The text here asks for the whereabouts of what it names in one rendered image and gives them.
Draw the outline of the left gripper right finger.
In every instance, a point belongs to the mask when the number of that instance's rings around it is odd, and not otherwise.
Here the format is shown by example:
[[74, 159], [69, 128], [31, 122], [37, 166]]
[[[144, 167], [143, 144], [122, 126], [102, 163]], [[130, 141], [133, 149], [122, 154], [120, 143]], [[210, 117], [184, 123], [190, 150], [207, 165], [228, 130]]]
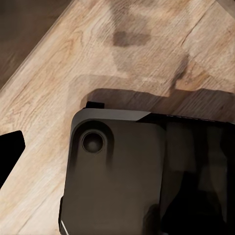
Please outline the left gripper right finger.
[[235, 132], [223, 130], [219, 148], [235, 169]]

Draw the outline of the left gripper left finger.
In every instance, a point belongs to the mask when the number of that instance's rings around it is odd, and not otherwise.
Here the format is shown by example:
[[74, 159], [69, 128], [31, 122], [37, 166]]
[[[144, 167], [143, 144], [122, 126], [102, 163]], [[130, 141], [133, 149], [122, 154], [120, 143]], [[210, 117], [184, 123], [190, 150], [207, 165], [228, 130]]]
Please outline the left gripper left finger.
[[22, 131], [0, 136], [0, 188], [2, 188], [24, 149], [25, 141]]

